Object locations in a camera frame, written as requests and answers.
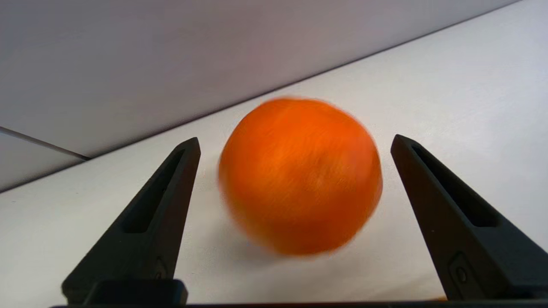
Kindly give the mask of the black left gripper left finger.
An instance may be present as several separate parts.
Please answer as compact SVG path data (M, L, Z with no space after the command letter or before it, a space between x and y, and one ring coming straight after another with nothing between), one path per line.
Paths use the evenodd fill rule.
M68 304L185 304L174 278L200 161L180 143L61 285Z

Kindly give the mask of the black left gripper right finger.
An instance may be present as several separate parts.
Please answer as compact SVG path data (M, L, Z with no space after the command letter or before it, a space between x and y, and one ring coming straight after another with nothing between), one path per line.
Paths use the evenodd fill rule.
M547 300L546 251L418 142L390 152L448 300Z

